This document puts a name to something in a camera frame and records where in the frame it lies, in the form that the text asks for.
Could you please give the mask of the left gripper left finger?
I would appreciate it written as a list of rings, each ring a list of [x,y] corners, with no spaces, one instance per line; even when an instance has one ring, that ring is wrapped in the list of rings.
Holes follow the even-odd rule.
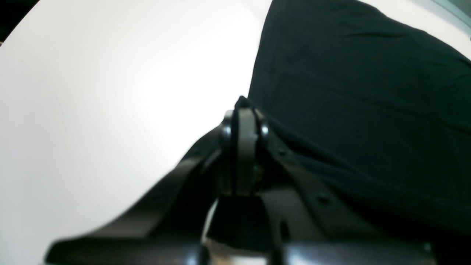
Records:
[[[53,243],[46,265],[207,265],[201,242],[219,191],[211,167],[230,146],[234,111],[200,138],[177,166],[118,218]]]

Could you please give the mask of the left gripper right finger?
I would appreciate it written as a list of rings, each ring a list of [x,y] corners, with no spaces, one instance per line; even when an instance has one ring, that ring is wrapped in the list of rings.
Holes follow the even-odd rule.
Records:
[[[238,194],[260,196],[281,265],[433,265],[425,243],[382,233],[350,210],[269,130],[259,111],[238,111]]]

